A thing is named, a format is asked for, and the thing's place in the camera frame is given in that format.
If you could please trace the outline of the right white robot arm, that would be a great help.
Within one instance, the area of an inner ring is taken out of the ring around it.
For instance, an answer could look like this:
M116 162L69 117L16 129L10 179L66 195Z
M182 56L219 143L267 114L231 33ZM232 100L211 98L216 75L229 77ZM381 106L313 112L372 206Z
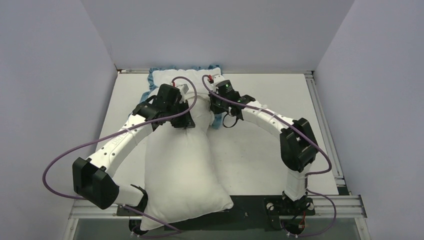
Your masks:
M213 80L206 76L203 83L209 92L213 113L224 113L235 117L236 121L255 124L279 140L281 160L287 167L282 207L289 214L297 213L303 206L301 199L307 195L306 174L318 153L318 144L308 120L277 114L254 97L240 95L230 80Z

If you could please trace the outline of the white pillow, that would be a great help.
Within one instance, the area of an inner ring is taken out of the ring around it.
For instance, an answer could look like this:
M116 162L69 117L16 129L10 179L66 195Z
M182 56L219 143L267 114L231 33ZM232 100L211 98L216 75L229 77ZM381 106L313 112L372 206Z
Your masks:
M220 68L154 70L156 86L176 82L188 84L188 103L193 128L159 126L147 137L144 186L148 195L140 228L149 231L231 209L233 201L220 183L207 131L214 122L203 75L219 75Z

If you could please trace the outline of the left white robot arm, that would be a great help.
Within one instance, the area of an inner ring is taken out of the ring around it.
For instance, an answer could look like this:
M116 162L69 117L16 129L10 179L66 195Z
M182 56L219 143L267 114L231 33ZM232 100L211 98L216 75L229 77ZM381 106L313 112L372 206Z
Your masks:
M139 103L122 128L98 151L72 164L74 191L104 210L113 204L129 205L136 215L148 211L149 201L144 189L134 184L119 185L113 179L124 159L159 126L170 122L176 128L193 128L191 106L186 94L187 84L162 84L157 94Z

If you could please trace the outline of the white pillowcase with blue trim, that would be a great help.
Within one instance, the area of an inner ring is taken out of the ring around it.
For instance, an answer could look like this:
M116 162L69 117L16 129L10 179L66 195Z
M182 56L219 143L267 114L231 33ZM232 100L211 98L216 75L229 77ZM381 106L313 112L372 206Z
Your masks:
M221 74L222 70L218 64L210 64L207 66L195 65L186 68L177 66L152 67L149 69L149 74L147 77L148 91L141 95L140 102L143 102L148 97L150 97L150 95L152 95L155 89L157 89L160 85L170 84L172 79L178 76L188 78L193 82L199 99L203 98L205 100L209 100L209 92L203 85L202 76L211 75L214 77L220 76Z

